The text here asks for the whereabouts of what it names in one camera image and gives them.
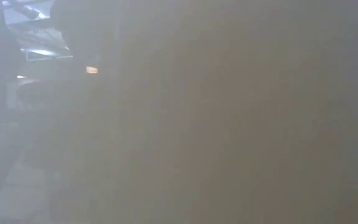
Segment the ceiling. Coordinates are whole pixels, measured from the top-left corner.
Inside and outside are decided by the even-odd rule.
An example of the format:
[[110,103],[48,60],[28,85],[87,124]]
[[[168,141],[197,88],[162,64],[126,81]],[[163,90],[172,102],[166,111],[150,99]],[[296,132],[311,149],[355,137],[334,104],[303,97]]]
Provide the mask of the ceiling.
[[[19,41],[27,59],[71,57],[60,32],[50,21],[50,8],[54,0],[3,1],[6,24]],[[23,11],[35,12],[28,18]]]

